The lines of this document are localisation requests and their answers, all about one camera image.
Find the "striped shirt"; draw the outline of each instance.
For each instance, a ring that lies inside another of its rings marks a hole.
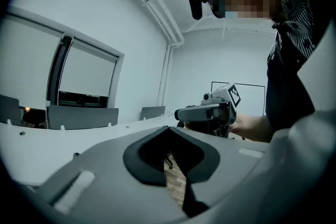
[[[281,25],[287,25],[286,35],[292,41],[298,51],[308,59],[315,49],[313,44],[312,29],[314,26],[313,12],[309,0],[282,0],[281,6],[286,13],[288,20],[283,23],[273,24],[273,28],[277,29]],[[281,37],[277,33],[282,48]],[[275,43],[271,48],[268,61],[273,60],[275,51]]]

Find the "white table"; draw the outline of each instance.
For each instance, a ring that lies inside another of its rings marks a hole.
[[[139,131],[177,126],[173,116],[85,130],[46,130],[0,123],[0,154],[13,180],[38,186],[93,145]]]

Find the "whiteboard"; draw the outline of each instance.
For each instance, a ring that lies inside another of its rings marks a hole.
[[[108,97],[116,57],[75,40],[62,71],[60,91]]]
[[[0,94],[46,109],[49,72],[62,34],[6,16],[0,29]]]
[[[216,90],[227,82],[212,82],[212,90]],[[235,83],[241,101],[237,112],[250,116],[263,116],[265,114],[265,87]]]

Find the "face mask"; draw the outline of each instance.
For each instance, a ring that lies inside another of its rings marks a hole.
[[[225,12],[225,0],[219,0],[219,12]]]
[[[225,18],[238,18],[238,12],[225,12]]]

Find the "white plastic surface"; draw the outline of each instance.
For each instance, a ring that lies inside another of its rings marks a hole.
[[[70,188],[54,204],[54,208],[61,213],[68,215],[75,207],[82,193],[87,189],[95,178],[94,173],[82,171]]]
[[[336,27],[332,20],[314,53],[298,72],[315,110],[336,108]]]
[[[44,130],[0,123],[0,154],[13,180],[41,185],[54,172],[97,143],[135,132],[177,126],[172,116],[86,130]]]

